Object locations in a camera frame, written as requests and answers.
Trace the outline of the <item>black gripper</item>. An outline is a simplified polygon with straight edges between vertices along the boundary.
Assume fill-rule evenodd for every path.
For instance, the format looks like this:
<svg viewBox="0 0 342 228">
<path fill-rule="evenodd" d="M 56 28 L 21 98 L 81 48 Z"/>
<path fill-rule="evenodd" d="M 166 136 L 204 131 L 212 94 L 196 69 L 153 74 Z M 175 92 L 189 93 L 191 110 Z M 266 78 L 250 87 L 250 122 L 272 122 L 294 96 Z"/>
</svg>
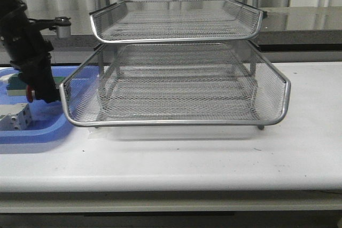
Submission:
<svg viewBox="0 0 342 228">
<path fill-rule="evenodd" d="M 51 54 L 43 53 L 24 60 L 11 60 L 11 66 L 19 70 L 19 78 L 27 84 L 26 98 L 44 100 L 46 103 L 59 101 L 59 90 L 56 88 L 51 71 Z"/>
</svg>

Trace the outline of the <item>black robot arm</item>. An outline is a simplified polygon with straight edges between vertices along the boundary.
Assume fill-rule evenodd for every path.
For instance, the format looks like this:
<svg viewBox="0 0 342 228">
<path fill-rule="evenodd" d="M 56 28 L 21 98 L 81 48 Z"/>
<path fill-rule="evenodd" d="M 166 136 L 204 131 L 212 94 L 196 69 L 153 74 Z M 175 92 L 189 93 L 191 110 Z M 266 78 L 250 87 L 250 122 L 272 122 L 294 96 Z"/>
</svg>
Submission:
<svg viewBox="0 0 342 228">
<path fill-rule="evenodd" d="M 35 92 L 35 98 L 52 103 L 60 100 L 52 71 L 53 46 L 26 16 L 21 0 L 1 0 L 1 43 L 19 78 Z"/>
</svg>

